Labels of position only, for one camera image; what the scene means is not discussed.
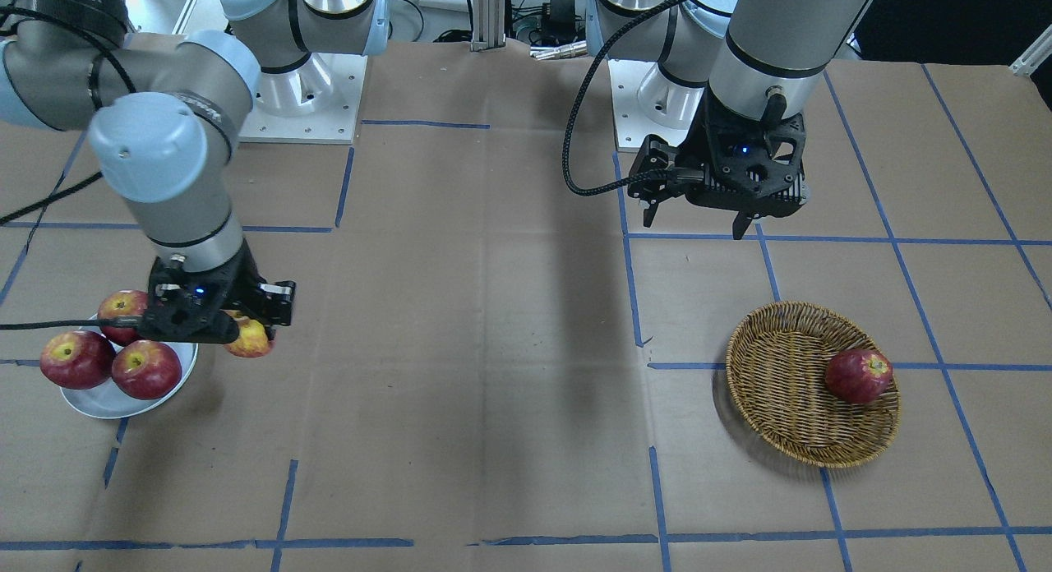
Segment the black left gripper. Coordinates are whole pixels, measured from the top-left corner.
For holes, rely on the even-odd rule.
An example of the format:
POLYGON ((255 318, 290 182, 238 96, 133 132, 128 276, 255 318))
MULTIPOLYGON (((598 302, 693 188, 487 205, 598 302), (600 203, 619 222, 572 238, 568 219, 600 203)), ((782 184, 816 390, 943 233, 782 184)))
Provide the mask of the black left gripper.
POLYGON ((677 146, 646 136, 629 171, 628 193, 643 208, 650 228, 668 199, 734 211, 731 234, 741 240, 764 217, 794 214, 810 201, 805 182, 805 125, 800 113, 786 116, 778 86, 762 98, 758 119, 728 108, 717 96, 703 95, 687 137, 677 146))

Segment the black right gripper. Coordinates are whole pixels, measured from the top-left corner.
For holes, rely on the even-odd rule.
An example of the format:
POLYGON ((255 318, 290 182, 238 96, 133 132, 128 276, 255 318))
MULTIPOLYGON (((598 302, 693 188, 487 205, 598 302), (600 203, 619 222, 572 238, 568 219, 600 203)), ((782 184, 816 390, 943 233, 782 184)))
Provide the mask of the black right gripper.
POLYGON ((174 256, 154 259, 136 332, 170 343, 229 344, 240 334, 229 311, 263 326, 290 326, 296 281, 262 281, 247 242, 213 269, 189 272, 174 256))

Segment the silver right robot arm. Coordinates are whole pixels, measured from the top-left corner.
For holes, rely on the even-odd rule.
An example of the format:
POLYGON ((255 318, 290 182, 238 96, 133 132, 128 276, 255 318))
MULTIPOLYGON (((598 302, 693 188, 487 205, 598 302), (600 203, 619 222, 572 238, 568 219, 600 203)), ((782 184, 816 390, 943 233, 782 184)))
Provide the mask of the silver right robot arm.
POLYGON ((125 0, 12 0, 2 120, 83 131, 104 179, 155 246, 143 339, 228 344, 232 314, 292 324, 294 281, 267 283, 222 172, 268 82, 321 54, 385 50, 388 0, 219 0, 232 30, 196 30, 169 50, 129 48, 125 0))

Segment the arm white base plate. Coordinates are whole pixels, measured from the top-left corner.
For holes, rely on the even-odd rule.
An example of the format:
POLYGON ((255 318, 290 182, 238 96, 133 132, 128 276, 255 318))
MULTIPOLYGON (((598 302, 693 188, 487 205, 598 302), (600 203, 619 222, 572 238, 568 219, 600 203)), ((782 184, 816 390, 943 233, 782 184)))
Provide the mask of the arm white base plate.
POLYGON ((298 69, 262 74, 240 141, 352 144, 370 61, 360 55, 315 53, 298 69))
POLYGON ((670 81, 656 62, 610 60, 608 67, 618 151, 639 151, 647 136, 669 145, 687 137, 705 91, 702 86, 670 81))

